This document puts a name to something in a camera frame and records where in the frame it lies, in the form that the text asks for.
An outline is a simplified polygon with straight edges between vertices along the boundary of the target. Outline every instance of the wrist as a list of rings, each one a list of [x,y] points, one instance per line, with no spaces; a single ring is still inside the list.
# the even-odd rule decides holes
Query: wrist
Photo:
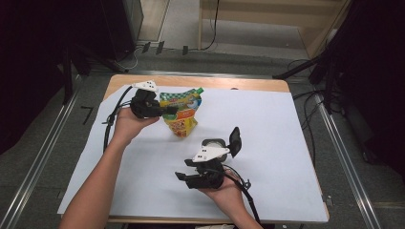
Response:
[[[131,141],[124,141],[113,138],[108,144],[107,150],[116,153],[123,153],[123,151],[129,145],[129,143],[131,143]]]
[[[235,212],[229,217],[239,229],[262,228],[262,226],[247,212],[246,209],[239,213]]]

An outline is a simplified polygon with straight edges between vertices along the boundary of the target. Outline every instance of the colorful snack bag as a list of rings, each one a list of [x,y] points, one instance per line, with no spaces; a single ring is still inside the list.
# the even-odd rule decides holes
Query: colorful snack bag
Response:
[[[194,114],[199,109],[203,88],[192,89],[182,94],[160,93],[161,107],[178,107],[176,114],[164,114],[164,122],[172,132],[179,137],[190,135],[191,130],[197,125]]]

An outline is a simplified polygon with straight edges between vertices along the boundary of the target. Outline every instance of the hand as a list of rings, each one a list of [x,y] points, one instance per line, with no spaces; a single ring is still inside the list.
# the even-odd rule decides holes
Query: hand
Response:
[[[226,170],[226,173],[238,180],[231,171]],[[231,219],[246,211],[242,191],[228,177],[224,177],[224,183],[219,189],[200,189],[200,191],[214,200],[217,206]]]
[[[157,122],[158,117],[152,118],[137,118],[130,108],[122,108],[118,112],[116,128],[114,131],[112,142],[120,142],[123,145],[128,145],[131,140],[136,137],[140,131]]]

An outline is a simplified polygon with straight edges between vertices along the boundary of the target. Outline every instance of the forearm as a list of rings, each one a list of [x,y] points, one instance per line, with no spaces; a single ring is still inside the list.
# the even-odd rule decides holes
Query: forearm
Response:
[[[69,204],[59,228],[103,228],[109,216],[125,145],[111,142]]]

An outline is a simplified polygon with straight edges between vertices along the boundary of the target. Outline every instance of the black cable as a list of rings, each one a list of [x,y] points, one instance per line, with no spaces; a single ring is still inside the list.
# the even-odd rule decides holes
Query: black cable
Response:
[[[211,44],[202,49],[202,51],[208,50],[212,44],[214,44],[215,38],[217,37],[217,19],[218,19],[218,7],[220,6],[220,0],[217,0],[217,9],[215,11],[215,21],[214,21],[214,37],[212,38]]]
[[[234,175],[236,175],[240,180],[241,183],[244,185],[244,187],[248,190],[251,186],[249,179],[247,180],[247,182],[245,182],[245,180],[242,178],[242,176],[240,174],[238,174],[238,172],[236,172],[236,170],[232,167],[230,167],[229,165],[223,165],[225,168],[229,169]]]
[[[220,172],[220,171],[213,170],[213,169],[202,169],[202,170],[206,171],[206,172],[212,172],[212,173],[220,174],[220,175],[228,177],[230,180],[232,180],[236,184],[236,186],[238,186],[238,188],[244,193],[245,197],[247,198],[247,202],[250,205],[250,209],[252,210],[252,213],[253,213],[253,216],[254,216],[255,220],[259,224],[262,224],[260,222],[260,219],[259,219],[259,214],[257,214],[257,210],[256,210],[256,206],[254,205],[253,197],[250,195],[250,193],[247,191],[247,189],[244,187],[244,185],[241,182],[239,182],[237,179],[235,179],[234,177],[232,177],[232,176],[230,176],[230,175],[228,175],[227,173],[224,173],[224,172]]]
[[[298,61],[309,61],[309,60],[308,59],[296,59],[296,60],[289,62],[287,65],[287,72],[289,71],[289,66],[291,66],[291,64],[298,62]]]
[[[312,144],[312,165],[313,165],[313,168],[315,168],[316,149],[315,149],[315,139],[313,137],[312,128],[310,127],[309,120],[308,120],[307,103],[308,103],[309,99],[311,97],[313,97],[315,94],[318,94],[318,93],[311,94],[310,96],[307,97],[307,99],[304,102],[304,116],[305,116],[305,120],[307,121],[307,127],[308,127],[308,131],[309,131],[310,141],[311,141],[311,144]]]
[[[108,139],[110,137],[110,130],[111,130],[111,126],[114,125],[114,122],[116,120],[116,115],[117,115],[117,111],[118,108],[120,108],[120,103],[122,101],[122,99],[125,97],[125,95],[127,95],[127,93],[132,89],[132,86],[129,86],[125,92],[122,94],[121,98],[119,99],[116,107],[114,108],[113,112],[108,115],[107,117],[107,121],[104,122],[105,124],[107,124],[107,127],[105,128],[105,134],[104,134],[104,147],[103,147],[103,152],[105,152],[105,149],[107,149],[108,146]]]

